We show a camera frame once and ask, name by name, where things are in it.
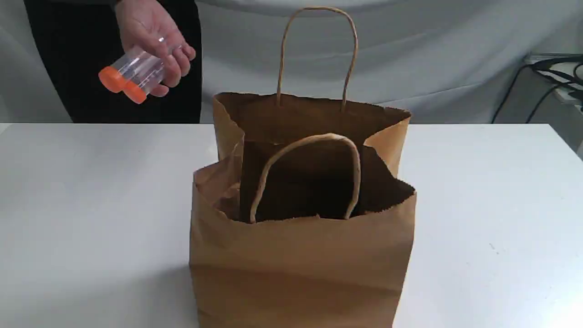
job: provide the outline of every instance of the orange cap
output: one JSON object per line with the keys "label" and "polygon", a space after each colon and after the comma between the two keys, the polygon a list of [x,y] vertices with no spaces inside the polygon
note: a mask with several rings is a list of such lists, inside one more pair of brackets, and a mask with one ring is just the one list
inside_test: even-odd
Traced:
{"label": "orange cap", "polygon": [[142,90],[142,88],[140,88],[132,81],[128,81],[128,83],[126,83],[124,87],[124,93],[136,104],[143,103],[147,98],[147,94],[144,92],[144,90]]}
{"label": "orange cap", "polygon": [[128,82],[117,69],[107,66],[99,72],[99,80],[109,91],[118,93]]}

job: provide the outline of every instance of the white table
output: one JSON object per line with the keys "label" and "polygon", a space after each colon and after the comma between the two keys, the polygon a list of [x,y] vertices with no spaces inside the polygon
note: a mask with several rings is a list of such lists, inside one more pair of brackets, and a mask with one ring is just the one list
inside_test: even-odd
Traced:
{"label": "white table", "polygon": [[[0,135],[0,327],[196,327],[192,172],[211,125]],[[546,125],[414,125],[396,328],[583,326],[583,163]]]}

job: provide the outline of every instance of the person's right hand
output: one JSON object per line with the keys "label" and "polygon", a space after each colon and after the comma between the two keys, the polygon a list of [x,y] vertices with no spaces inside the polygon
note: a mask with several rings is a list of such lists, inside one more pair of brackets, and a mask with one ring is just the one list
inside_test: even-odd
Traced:
{"label": "person's right hand", "polygon": [[[115,6],[115,16],[124,50],[139,46],[162,58],[164,84],[171,88],[177,86],[180,77],[190,70],[190,61],[195,58],[196,51],[184,40],[174,19],[164,7],[156,0],[122,0]],[[159,42],[160,37],[164,37],[166,42]],[[168,93],[167,86],[159,85],[151,94],[163,97]]]}

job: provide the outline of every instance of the paper bag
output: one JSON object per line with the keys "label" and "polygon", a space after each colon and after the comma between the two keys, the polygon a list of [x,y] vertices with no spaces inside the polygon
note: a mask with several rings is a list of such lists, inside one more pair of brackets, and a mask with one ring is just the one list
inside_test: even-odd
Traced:
{"label": "paper bag", "polygon": [[[257,144],[237,145],[245,151],[194,174],[200,327],[391,327],[413,244],[414,188],[375,149],[340,135],[272,145],[270,158],[255,158]],[[246,175],[256,188],[243,189]]]}
{"label": "paper bag", "polygon": [[[296,97],[282,94],[282,76],[287,32],[304,10],[328,10],[344,15],[354,35],[354,52],[346,75],[342,100]],[[376,149],[394,175],[398,173],[404,136],[410,120],[405,110],[350,102],[346,90],[358,52],[358,37],[352,18],[337,8],[313,6],[293,14],[283,33],[277,93],[254,95],[220,93],[213,99],[213,116],[219,159],[234,149],[238,140],[266,144],[289,144],[316,134],[345,135],[357,145]]]}

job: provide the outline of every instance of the plastic vial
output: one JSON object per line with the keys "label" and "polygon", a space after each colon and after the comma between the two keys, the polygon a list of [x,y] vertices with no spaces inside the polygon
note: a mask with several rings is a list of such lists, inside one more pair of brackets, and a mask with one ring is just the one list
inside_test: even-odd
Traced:
{"label": "plastic vial", "polygon": [[[164,38],[159,38],[159,41],[164,42]],[[150,68],[154,59],[160,60],[138,46],[133,47],[115,63],[103,68],[99,80],[109,91],[118,93],[141,70]]]}
{"label": "plastic vial", "polygon": [[162,80],[164,79],[164,62],[158,58],[152,66],[139,71],[124,86],[124,93],[137,104],[143,103]]}

